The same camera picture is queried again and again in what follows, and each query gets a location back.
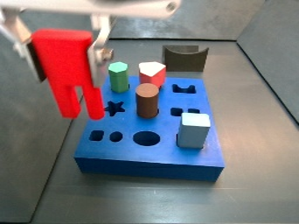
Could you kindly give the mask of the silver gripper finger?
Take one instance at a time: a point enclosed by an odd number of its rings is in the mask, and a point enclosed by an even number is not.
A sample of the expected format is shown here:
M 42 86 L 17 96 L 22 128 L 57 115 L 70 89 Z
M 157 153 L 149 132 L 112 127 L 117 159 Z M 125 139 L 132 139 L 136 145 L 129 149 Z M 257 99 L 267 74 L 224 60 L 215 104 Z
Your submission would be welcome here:
M 33 48 L 32 32 L 20 19 L 20 12 L 17 8 L 0 8 L 0 33 L 13 43 L 13 49 L 25 59 L 34 79 L 42 82 L 45 74 Z

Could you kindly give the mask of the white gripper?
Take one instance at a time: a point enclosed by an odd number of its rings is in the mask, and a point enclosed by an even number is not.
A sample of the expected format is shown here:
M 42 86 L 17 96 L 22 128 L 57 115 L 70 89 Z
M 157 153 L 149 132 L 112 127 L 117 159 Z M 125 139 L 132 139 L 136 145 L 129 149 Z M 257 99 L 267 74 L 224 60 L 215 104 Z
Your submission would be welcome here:
M 88 64 L 94 87 L 105 82 L 105 64 L 113 50 L 105 47 L 116 17 L 168 18 L 178 9 L 181 0 L 0 0 L 0 6 L 36 11 L 89 14 L 97 37 L 88 47 Z

